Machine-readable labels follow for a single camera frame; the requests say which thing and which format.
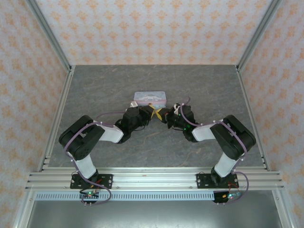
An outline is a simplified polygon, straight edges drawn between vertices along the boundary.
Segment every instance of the gray tabletop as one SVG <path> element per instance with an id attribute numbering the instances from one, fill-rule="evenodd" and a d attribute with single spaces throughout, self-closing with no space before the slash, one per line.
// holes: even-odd
<path id="1" fill-rule="evenodd" d="M 253 132 L 232 65 L 76 66 L 49 165 L 72 166 L 58 143 L 71 124 L 85 114 L 94 119 L 104 112 L 124 111 L 137 91 L 165 91 L 167 107 L 190 96 L 197 122 L 207 124 L 232 114 Z M 114 124 L 120 118 L 122 114 L 101 120 Z M 99 167 L 191 167 L 213 166 L 222 153 L 215 140 L 188 142 L 182 132 L 167 129 L 154 117 L 123 144 L 98 142 L 91 157 Z M 263 165 L 257 145 L 241 165 Z"/>

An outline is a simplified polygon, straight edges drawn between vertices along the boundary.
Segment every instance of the patterned wallpaper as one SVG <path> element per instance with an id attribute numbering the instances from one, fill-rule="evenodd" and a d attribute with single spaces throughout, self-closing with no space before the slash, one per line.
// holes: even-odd
<path id="1" fill-rule="evenodd" d="M 38 0 L 72 65 L 237 64 L 271 0 Z"/>
<path id="2" fill-rule="evenodd" d="M 271 168 L 304 224 L 304 1 L 282 3 L 241 74 Z"/>
<path id="3" fill-rule="evenodd" d="M 0 37 L 0 227 L 10 228 L 66 71 L 24 0 L 1 0 Z"/>

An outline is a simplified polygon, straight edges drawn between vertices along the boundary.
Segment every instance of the black cable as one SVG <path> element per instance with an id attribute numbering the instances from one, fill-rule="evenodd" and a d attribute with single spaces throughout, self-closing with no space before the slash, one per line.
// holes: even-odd
<path id="1" fill-rule="evenodd" d="M 138 131 L 141 131 L 145 128 L 146 126 L 144 125 L 142 129 L 139 129 L 139 130 L 134 130 L 135 132 L 138 132 Z"/>
<path id="2" fill-rule="evenodd" d="M 176 130 L 176 131 L 183 131 L 182 129 L 176 129 L 176 128 L 173 128 L 173 127 L 172 127 L 172 129 Z"/>
<path id="3" fill-rule="evenodd" d="M 119 119 L 116 121 L 116 123 L 114 124 L 115 126 L 121 121 L 122 119 Z"/>
<path id="4" fill-rule="evenodd" d="M 95 193 L 93 193 L 93 190 L 94 190 L 94 189 L 81 189 L 81 190 L 79 191 L 79 193 L 88 196 L 89 194 L 88 194 L 88 192 L 84 192 L 85 190 L 91 191 L 91 192 L 92 192 L 92 193 L 90 194 L 91 196 L 95 196 L 95 195 L 99 194 L 98 191 L 95 192 Z"/>

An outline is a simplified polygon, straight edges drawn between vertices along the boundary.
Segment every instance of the wall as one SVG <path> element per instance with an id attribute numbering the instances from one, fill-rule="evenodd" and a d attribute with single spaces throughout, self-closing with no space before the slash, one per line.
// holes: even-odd
<path id="1" fill-rule="evenodd" d="M 237 64 L 271 0 L 38 0 L 72 65 Z"/>
<path id="2" fill-rule="evenodd" d="M 241 72 L 263 147 L 304 224 L 304 2 L 285 0 Z"/>
<path id="3" fill-rule="evenodd" d="M 11 227 L 66 71 L 24 0 L 1 1 L 0 38 L 0 227 Z"/>

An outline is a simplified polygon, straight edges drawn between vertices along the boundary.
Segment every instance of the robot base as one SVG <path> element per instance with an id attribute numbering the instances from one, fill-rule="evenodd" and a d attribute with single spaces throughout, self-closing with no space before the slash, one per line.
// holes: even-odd
<path id="1" fill-rule="evenodd" d="M 113 175 L 112 174 L 99 174 L 97 176 L 97 182 L 100 185 L 112 188 Z M 78 173 L 72 175 L 70 189 L 97 189 L 97 186 L 85 182 Z"/>
<path id="2" fill-rule="evenodd" d="M 237 187 L 239 187 L 238 177 L 236 174 L 228 175 L 224 181 L 218 184 L 214 183 L 214 181 L 211 179 L 211 173 L 196 174 L 196 184 L 198 189 L 229 189 L 229 187 L 236 189 L 236 187 L 233 185 L 229 186 L 229 183 L 235 184 Z"/>

